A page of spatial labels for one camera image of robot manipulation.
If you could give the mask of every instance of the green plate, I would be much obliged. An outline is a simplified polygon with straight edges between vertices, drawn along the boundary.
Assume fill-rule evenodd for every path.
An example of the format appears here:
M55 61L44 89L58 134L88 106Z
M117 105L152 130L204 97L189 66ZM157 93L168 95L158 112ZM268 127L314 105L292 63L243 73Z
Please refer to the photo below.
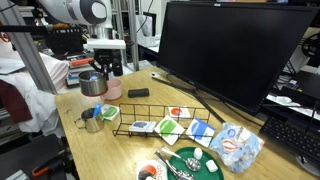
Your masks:
M181 148L178 151L176 151L175 153L179 154L183 159L187 159L190 157L194 157L193 156L193 152L194 152L194 147L185 147L185 148ZM193 172L191 170L189 170L186 166L186 164L184 163L184 161L182 161L179 158L176 158L174 156L171 156L171 158L169 159L170 164L172 164L174 167L176 167L178 170L184 170L187 171L188 173L192 174L194 176L194 179L210 179L210 180L223 180L223 174L221 171L221 168L219 166L219 164L217 163L217 161L206 151L203 151L203 155L200 159L200 163L201 163L201 169L197 172ZM216 163L218 170L215 172L210 172L206 166L206 162L209 160L213 160L214 163ZM168 179L169 180L175 180L175 176L172 174L172 172L167 168L168 171Z

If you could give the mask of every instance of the wire rack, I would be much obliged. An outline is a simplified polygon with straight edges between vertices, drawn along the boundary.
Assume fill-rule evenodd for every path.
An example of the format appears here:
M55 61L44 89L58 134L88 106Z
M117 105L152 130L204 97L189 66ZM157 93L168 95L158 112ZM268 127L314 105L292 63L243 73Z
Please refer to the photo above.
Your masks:
M214 117L210 114L210 112L206 108L198 108L198 107L185 107L185 106L166 106L166 105L149 105L149 104L127 104L122 103L119 105L120 108L120 124L116 130L113 130L113 135L124 135L124 136L142 136L145 138L148 137L157 137L161 138L161 136L153 131L152 133L148 132L131 132L129 131L129 127L136 121L153 121L158 123L166 116L169 115L169 107L177 107L177 108L187 108L190 117L174 117L184 129L188 129L191 121L196 117L201 119L203 122L209 124L209 121L214 120ZM179 139L188 139L192 140L190 136L194 137L193 141L197 137L212 137L206 135L197 135L197 134L175 134L170 133L171 135L178 135Z

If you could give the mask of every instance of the colorful card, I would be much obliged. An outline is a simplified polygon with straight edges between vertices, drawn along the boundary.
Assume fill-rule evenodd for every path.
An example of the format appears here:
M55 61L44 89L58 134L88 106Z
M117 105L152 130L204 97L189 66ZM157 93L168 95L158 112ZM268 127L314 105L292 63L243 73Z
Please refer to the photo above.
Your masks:
M168 115L155 128L155 131L171 146L178 140L184 130L179 123Z
M204 147L208 147L216 129L198 118L194 118L186 134Z
M120 112L120 108L117 106L112 106L109 104L105 104L101 107L101 115L103 120L113 121Z
M156 122L136 121L129 127L129 131L152 133L155 126Z
M137 163L136 180L167 179L167 167L161 160L146 160Z
M172 118L190 118L190 112L187 107L169 106L169 115Z

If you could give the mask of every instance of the keyboard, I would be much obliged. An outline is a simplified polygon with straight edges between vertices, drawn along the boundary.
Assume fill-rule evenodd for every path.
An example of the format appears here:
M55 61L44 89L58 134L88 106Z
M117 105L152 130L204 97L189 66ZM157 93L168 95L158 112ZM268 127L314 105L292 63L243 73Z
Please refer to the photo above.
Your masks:
M319 137L274 117L269 118L260 129L260 133L278 142L308 161L320 164Z

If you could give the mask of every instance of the plastic bag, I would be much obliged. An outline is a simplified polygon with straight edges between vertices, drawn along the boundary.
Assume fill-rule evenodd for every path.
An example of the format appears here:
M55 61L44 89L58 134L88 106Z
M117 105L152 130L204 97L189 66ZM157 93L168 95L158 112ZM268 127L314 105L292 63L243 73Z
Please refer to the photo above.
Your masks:
M232 123L223 123L222 131L211 141L223 163L234 173L248 169L262 149L264 141L249 130Z

